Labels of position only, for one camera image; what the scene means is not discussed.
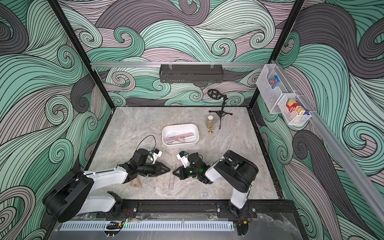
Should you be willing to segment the clear short straight ruler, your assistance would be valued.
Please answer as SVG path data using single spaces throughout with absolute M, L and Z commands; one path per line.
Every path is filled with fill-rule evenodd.
M 173 191 L 174 190 L 174 186 L 175 186 L 175 176 L 174 175 L 170 175 L 170 179 L 169 179 L 169 190 L 170 191 Z

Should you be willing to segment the red straight ruler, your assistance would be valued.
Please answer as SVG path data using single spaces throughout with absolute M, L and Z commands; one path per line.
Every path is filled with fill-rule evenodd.
M 181 135 L 167 137 L 165 142 L 167 144 L 171 144 L 173 142 L 184 143 L 186 140 L 194 139 L 195 137 L 196 137 L 196 135 L 194 133 L 184 133 L 184 134 L 181 134 Z

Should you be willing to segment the white plastic storage box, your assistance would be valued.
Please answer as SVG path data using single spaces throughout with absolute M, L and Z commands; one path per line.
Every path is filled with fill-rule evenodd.
M 200 139 L 195 124 L 170 125 L 163 128 L 162 141 L 169 148 L 195 146 Z

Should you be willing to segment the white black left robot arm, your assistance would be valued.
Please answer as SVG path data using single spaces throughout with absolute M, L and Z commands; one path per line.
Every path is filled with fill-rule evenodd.
M 124 211 L 123 199 L 112 191 L 96 194 L 96 190 L 128 183 L 138 175 L 157 177 L 170 170 L 161 162 L 136 166 L 124 163 L 113 169 L 96 172 L 73 169 L 46 193 L 42 202 L 48 213 L 59 223 L 87 213 L 101 213 L 107 218 L 117 218 Z

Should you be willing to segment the pink small triangle ruler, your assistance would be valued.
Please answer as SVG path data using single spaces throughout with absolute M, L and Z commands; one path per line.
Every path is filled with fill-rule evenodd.
M 141 189 L 143 187 L 140 179 L 135 179 L 134 181 L 132 181 L 131 186 L 133 186 L 134 188 L 139 188 L 139 189 Z

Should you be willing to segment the red boxes in bin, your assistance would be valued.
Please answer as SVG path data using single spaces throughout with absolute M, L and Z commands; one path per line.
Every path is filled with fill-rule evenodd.
M 294 99 L 289 99 L 286 103 L 286 107 L 290 113 L 296 112 L 298 115 L 309 115 L 310 112 L 307 111 L 301 104 L 299 104 Z

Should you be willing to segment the blue packet in bin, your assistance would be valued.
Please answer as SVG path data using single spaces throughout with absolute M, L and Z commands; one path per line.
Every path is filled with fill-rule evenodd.
M 278 83 L 280 83 L 281 81 L 280 81 L 279 76 L 273 75 L 270 78 L 268 78 L 268 82 L 269 82 L 271 89 L 274 89 L 278 85 Z

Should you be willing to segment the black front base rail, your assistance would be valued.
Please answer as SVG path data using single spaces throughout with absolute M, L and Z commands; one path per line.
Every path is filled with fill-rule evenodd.
M 219 218 L 240 218 L 248 214 L 268 212 L 294 212 L 296 206 L 288 200 L 247 200 L 243 207 L 237 208 L 230 200 L 118 200 L 110 204 L 95 204 L 90 201 L 82 207 L 69 207 L 60 213 L 70 217 L 87 213 L 97 213 L 99 218 L 120 218 L 124 211 L 135 217 L 137 214 L 214 214 Z

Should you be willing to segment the black wall-mounted tray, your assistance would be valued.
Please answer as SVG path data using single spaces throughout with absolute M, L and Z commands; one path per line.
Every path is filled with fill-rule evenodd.
M 159 75 L 162 83 L 221 83 L 224 70 L 221 65 L 161 65 Z

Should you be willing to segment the aluminium wall rail back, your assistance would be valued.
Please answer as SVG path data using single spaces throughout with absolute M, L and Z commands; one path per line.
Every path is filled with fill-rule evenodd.
M 174 65 L 221 65 L 223 68 L 255 69 L 263 68 L 266 64 L 244 62 L 90 62 L 92 68 L 160 68 L 161 65 L 168 65 L 172 68 Z

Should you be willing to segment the clear wall bin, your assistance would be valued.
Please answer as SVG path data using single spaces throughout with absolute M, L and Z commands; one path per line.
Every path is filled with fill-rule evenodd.
M 287 124 L 291 126 L 297 126 L 297 127 L 301 127 L 305 125 L 306 122 L 308 122 L 312 116 L 310 114 L 298 115 L 296 112 L 290 113 L 286 107 L 286 103 L 289 99 L 296 100 L 308 111 L 308 109 L 304 106 L 304 104 L 299 100 L 298 96 L 296 96 L 295 94 L 284 94 L 279 100 L 278 106 Z
M 281 82 L 278 83 L 274 89 L 271 89 L 268 78 L 273 75 L 279 76 Z M 286 86 L 284 85 L 285 80 L 285 77 L 276 64 L 264 65 L 258 77 L 257 87 L 270 114 L 281 113 L 278 102 L 284 94 L 289 93 Z

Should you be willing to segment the clear wall bin lower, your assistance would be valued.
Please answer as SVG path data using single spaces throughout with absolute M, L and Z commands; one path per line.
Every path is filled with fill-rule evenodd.
M 310 114 L 298 115 L 296 112 L 290 113 L 286 107 L 286 103 L 289 99 L 296 100 L 308 111 L 308 109 L 304 106 L 304 104 L 299 100 L 298 96 L 296 96 L 295 94 L 284 94 L 279 100 L 278 106 L 287 124 L 291 126 L 297 126 L 297 127 L 301 127 L 305 125 L 306 122 L 308 122 L 312 116 Z

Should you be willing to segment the black corner frame post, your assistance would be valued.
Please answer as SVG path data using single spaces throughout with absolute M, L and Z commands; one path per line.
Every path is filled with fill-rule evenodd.
M 96 86 L 101 91 L 101 94 L 103 95 L 103 97 L 107 101 L 107 104 L 109 105 L 111 110 L 114 111 L 116 109 L 115 104 L 113 103 L 113 101 L 110 98 L 106 88 L 104 87 L 103 82 L 102 82 L 99 74 L 95 70 L 92 69 L 91 61 L 90 61 L 88 55 L 86 54 L 85 50 L 83 49 L 77 35 L 75 34 L 75 31 L 73 30 L 73 28 L 70 24 L 70 22 L 68 21 L 67 17 L 65 16 L 64 11 L 60 7 L 59 2 L 55 1 L 55 0 L 47 0 L 47 2 L 49 3 L 49 5 L 52 8 L 53 12 L 55 13 L 56 17 L 58 18 L 60 24 L 62 25 L 63 29 L 65 30 L 66 34 L 68 35 L 70 41 L 74 45 L 75 50 L 79 54 L 83 63 L 85 64 L 85 66 L 86 66 L 88 72 L 90 73 L 92 79 L 94 80 Z
M 274 38 L 263 50 L 270 54 L 269 64 L 274 61 L 282 63 L 283 61 L 278 58 L 292 51 L 293 43 L 289 40 L 289 34 L 300 11 L 305 7 L 305 1 L 261 1 L 261 3 L 275 24 Z

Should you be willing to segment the aluminium wall rail right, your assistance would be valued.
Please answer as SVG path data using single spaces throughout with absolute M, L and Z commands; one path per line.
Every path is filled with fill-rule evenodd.
M 282 65 L 276 61 L 271 60 L 271 63 L 275 64 L 284 77 L 284 84 L 290 93 L 293 93 L 298 97 L 300 102 L 305 108 L 310 111 L 310 122 L 319 133 L 323 142 L 328 147 L 331 155 L 338 161 L 339 165 L 345 170 L 351 181 L 356 188 L 362 194 L 363 198 L 375 213 L 381 224 L 384 223 L 384 197 L 374 186 L 372 181 L 366 176 L 360 166 L 355 162 L 352 155 L 344 148 L 337 136 L 332 132 L 329 126 L 325 123 L 322 117 L 319 115 L 314 106 L 309 102 L 308 98 L 302 91 L 296 86 L 293 80 L 290 79 L 285 72 Z

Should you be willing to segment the black corner frame post right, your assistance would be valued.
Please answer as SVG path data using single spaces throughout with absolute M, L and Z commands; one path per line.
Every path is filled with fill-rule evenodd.
M 289 34 L 300 11 L 305 7 L 305 1 L 261 1 L 261 3 L 275 24 L 274 38 L 263 50 L 270 54 L 269 64 L 274 61 L 282 63 L 283 61 L 278 58 L 292 51 L 293 43 L 289 40 Z

